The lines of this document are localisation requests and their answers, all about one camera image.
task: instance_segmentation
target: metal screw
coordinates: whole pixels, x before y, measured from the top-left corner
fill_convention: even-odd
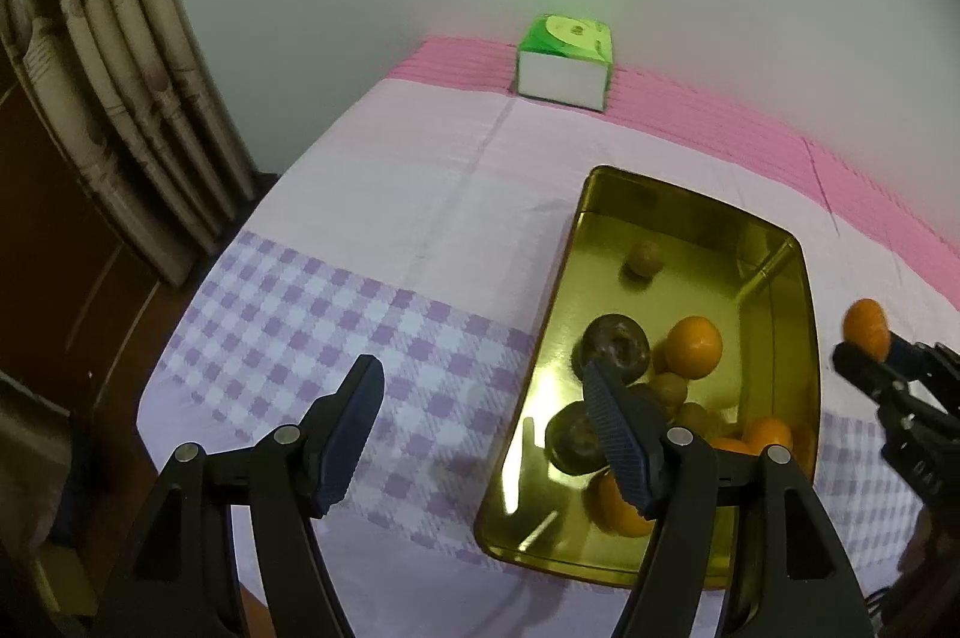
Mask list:
[[[178,462],[189,462],[200,454],[200,446],[196,443],[181,443],[174,451],[174,459]]]
[[[296,424],[284,424],[277,427],[274,432],[274,440],[281,446],[288,446],[299,440],[299,427]]]
[[[771,446],[767,449],[767,456],[779,465],[785,465],[790,461],[790,452],[783,446]]]
[[[689,446],[693,442],[693,432],[686,427],[671,427],[666,431],[666,440],[675,446]]]

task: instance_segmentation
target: patterned curtain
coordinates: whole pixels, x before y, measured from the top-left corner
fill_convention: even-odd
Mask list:
[[[88,192],[181,284],[254,189],[175,0],[0,0],[0,40]]]

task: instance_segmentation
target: kiwi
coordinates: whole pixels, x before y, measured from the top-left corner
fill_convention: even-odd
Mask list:
[[[664,252],[652,240],[640,240],[627,254],[627,269],[637,278],[653,278],[664,269]]]
[[[659,373],[647,382],[647,386],[659,394],[664,405],[673,413],[686,402],[688,382],[675,373]]]
[[[673,417],[677,427],[686,427],[690,432],[710,440],[728,432],[727,425],[717,411],[708,411],[699,403],[683,403],[680,411]]]

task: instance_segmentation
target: gold tray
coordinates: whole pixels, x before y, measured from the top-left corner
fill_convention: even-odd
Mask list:
[[[637,240],[654,240],[664,269],[650,282],[623,270]],[[688,400],[721,411],[740,431],[778,416],[794,432],[794,456],[813,477],[820,427],[820,366],[810,286],[793,236],[761,218],[643,175],[592,170],[577,207],[512,435],[500,454],[474,525],[493,558],[588,582],[632,586],[649,537],[602,531],[592,520],[595,474],[569,476],[549,464],[544,428],[583,398],[570,354],[587,324],[609,312],[644,328],[654,360],[681,318],[703,315],[720,330],[723,358],[692,381]],[[734,508],[720,508],[708,587],[730,568]]]

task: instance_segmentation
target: pink bedsheet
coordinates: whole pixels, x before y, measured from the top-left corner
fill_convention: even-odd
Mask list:
[[[508,93],[515,47],[429,37],[388,77],[465,91]],[[898,254],[960,309],[960,254],[891,192],[782,122],[656,74],[617,68],[607,111],[589,114],[778,181]]]

